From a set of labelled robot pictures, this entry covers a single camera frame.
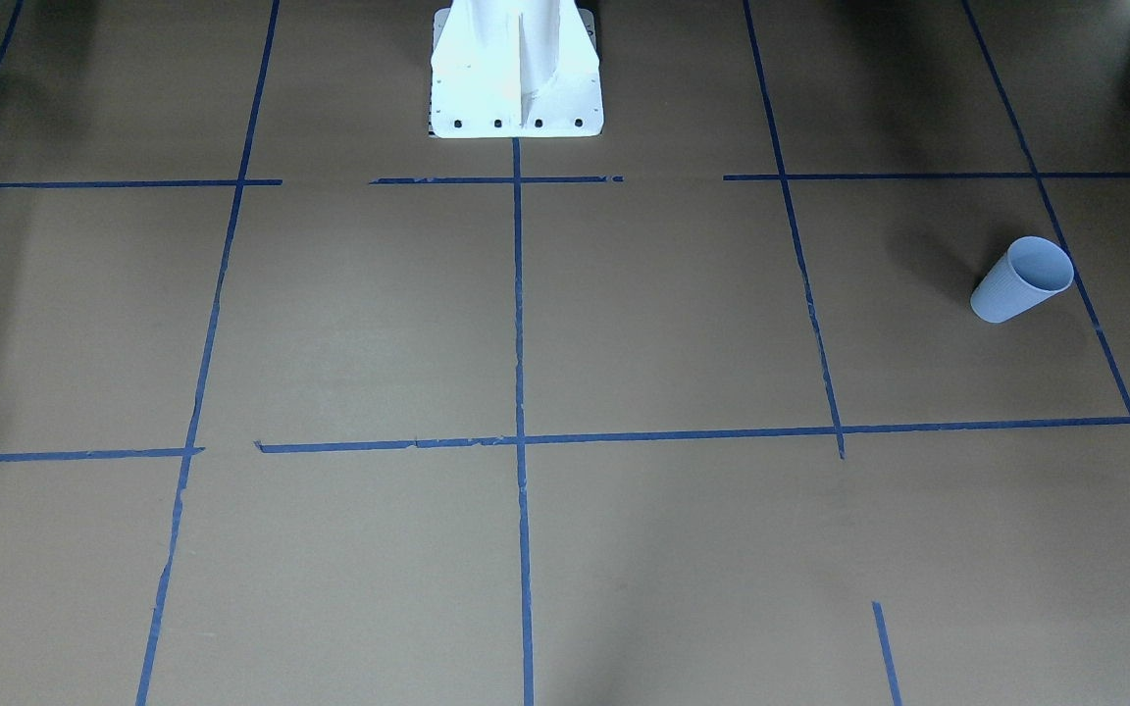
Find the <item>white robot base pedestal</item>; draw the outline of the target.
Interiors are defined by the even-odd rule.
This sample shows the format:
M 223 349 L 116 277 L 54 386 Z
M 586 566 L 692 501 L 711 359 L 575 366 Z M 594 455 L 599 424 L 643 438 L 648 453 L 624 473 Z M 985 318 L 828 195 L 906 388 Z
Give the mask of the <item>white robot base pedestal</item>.
M 592 1 L 453 1 L 434 14 L 431 136 L 584 138 L 603 128 Z

